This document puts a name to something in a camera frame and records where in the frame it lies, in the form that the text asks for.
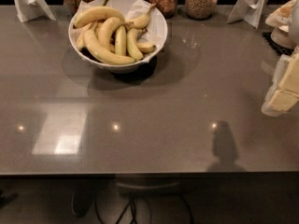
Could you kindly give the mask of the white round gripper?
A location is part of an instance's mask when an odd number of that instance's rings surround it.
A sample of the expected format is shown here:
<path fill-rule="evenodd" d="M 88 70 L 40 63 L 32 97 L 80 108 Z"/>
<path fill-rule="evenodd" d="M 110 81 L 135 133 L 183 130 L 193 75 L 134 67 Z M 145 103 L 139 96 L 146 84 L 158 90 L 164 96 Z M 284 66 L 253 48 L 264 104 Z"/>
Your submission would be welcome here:
<path fill-rule="evenodd" d="M 265 20 L 273 27 L 270 38 L 286 49 L 294 49 L 291 56 L 281 55 L 272 77 L 272 86 L 264 97 L 262 112 L 278 117 L 290 111 L 299 102 L 299 47 L 289 35 L 292 9 L 297 0 L 277 8 Z"/>

